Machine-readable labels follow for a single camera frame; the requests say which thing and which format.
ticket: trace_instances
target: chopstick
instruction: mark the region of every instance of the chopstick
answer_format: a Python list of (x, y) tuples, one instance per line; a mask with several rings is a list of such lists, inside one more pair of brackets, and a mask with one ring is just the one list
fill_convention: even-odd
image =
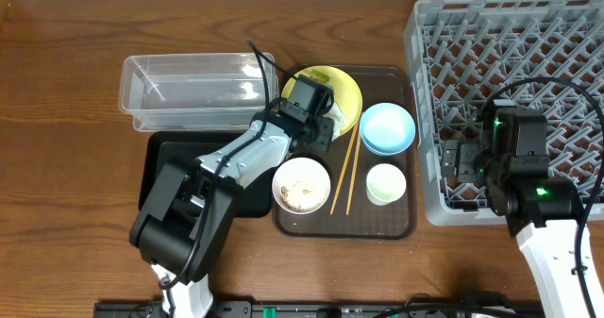
[(344, 165), (342, 165), (342, 171), (340, 172), (340, 180), (338, 180), (338, 187), (336, 187), (336, 193), (333, 196), (333, 204), (331, 204), (331, 212), (330, 215), (333, 214), (333, 211), (336, 209), (336, 202), (338, 201), (338, 195), (340, 194), (340, 188), (342, 187), (342, 181), (344, 181), (344, 174), (346, 173), (346, 166), (348, 165), (348, 158), (350, 157), (350, 152), (352, 152), (352, 145), (355, 142), (355, 137), (357, 136), (357, 129), (359, 129), (359, 121), (357, 121), (352, 128), (352, 135), (350, 136), (350, 142), (348, 143), (348, 149), (346, 150), (346, 157), (344, 158)]
[(355, 159), (352, 161), (352, 175), (350, 176), (350, 189), (348, 190), (348, 206), (346, 206), (346, 215), (350, 212), (350, 202), (352, 201), (352, 190), (355, 188), (355, 175), (357, 174), (357, 161), (359, 160), (359, 147), (361, 146), (361, 132), (357, 134), (357, 148), (355, 148)]

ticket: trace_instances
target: wooden table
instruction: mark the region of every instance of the wooden table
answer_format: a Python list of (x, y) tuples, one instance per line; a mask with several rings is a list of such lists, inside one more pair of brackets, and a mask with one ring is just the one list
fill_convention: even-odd
[[(0, 312), (91, 316), (149, 300), (158, 281), (127, 240), (148, 135), (117, 109), (131, 55), (248, 52), (305, 63), (405, 67), (415, 0), (13, 0), (0, 34)], [(238, 219), (214, 293), (256, 300), (404, 301), (497, 291), (537, 299), (504, 226), (437, 227), (401, 242), (294, 239)], [(604, 223), (590, 224), (604, 275)]]

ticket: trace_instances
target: light blue bowl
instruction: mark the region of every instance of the light blue bowl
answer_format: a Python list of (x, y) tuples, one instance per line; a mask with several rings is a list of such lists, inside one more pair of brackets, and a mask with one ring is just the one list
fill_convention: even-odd
[(409, 112), (391, 103), (370, 107), (363, 113), (359, 128), (367, 149), (380, 156), (403, 152), (415, 138), (415, 122)]

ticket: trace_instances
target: black tray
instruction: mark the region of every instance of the black tray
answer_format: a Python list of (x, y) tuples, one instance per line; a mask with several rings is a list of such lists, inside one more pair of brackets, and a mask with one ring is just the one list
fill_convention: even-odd
[[(195, 159), (213, 153), (242, 135), (241, 132), (186, 132), (164, 131), (154, 133), (147, 144), (139, 209), (153, 187), (163, 164), (169, 159)], [(249, 185), (243, 196), (237, 197), (237, 217), (260, 218), (271, 210), (271, 181), (275, 169), (269, 170)]]
[[(392, 66), (351, 66), (334, 65), (349, 73), (361, 88), (363, 110), (377, 103), (390, 102), (412, 112), (412, 89), (403, 71)], [(399, 240), (412, 234), (415, 228), (415, 172), (413, 151), (416, 141), (403, 153), (391, 157), (379, 157), (371, 153), (360, 142), (361, 150), (357, 165), (357, 175), (353, 190), (350, 214), (346, 215), (346, 203), (350, 185), (350, 173), (354, 149), (348, 161), (344, 181), (333, 215), (330, 215), (333, 196), (338, 184), (346, 149), (352, 130), (336, 140), (326, 153), (302, 151), (302, 156), (321, 162), (331, 178), (331, 193), (327, 202), (310, 214), (292, 214), (274, 205), (273, 220), (277, 228), (296, 237), (362, 238)], [(367, 198), (365, 177), (369, 170), (379, 163), (397, 166), (407, 179), (405, 194), (386, 206), (376, 206)]]

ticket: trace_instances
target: yellow bowl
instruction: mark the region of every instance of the yellow bowl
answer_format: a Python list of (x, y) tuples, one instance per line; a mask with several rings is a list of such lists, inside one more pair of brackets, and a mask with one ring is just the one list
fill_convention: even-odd
[[(357, 82), (355, 82), (350, 75), (334, 67), (313, 66), (303, 69), (297, 72), (295, 75), (298, 76), (302, 74), (304, 76), (310, 76), (310, 72), (312, 70), (319, 71), (329, 76), (329, 82), (327, 84), (333, 86), (333, 96), (336, 104), (338, 104), (338, 107), (340, 107), (344, 117), (346, 118), (346, 122), (344, 123), (344, 127), (340, 133), (340, 136), (342, 136), (348, 130), (350, 130), (350, 128), (352, 128), (361, 117), (361, 89), (359, 89), (359, 85), (357, 85)], [(289, 97), (292, 89), (294, 88), (294, 84), (295, 81), (290, 78), (290, 80), (287, 81), (285, 88), (283, 88), (281, 96)]]

